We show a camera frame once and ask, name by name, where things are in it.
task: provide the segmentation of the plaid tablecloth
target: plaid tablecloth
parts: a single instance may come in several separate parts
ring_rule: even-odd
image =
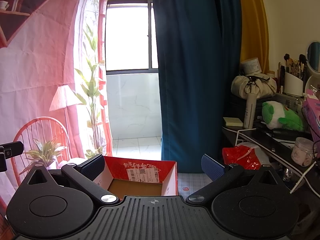
[[[208,185],[212,180],[204,173],[178,173],[178,195],[187,196]]]

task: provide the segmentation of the drawstring bag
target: drawstring bag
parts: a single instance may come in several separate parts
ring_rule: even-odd
[[[249,93],[257,94],[258,99],[273,97],[276,92],[276,81],[266,74],[236,76],[231,84],[231,93],[243,99],[247,99]]]

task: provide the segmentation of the red plastic bag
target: red plastic bag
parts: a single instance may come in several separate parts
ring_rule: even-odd
[[[223,148],[222,156],[226,165],[229,165],[230,163],[238,163],[246,170],[258,170],[261,166],[261,163],[254,151],[254,147],[250,148],[240,145],[233,148]]]

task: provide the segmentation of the tape roll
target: tape roll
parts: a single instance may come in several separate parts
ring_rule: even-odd
[[[246,76],[253,76],[262,72],[259,60],[257,57],[250,58],[240,63]]]

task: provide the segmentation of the green plush toy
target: green plush toy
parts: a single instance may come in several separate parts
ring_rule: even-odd
[[[262,117],[269,129],[283,128],[288,130],[303,131],[301,118],[291,109],[276,101],[262,104]]]

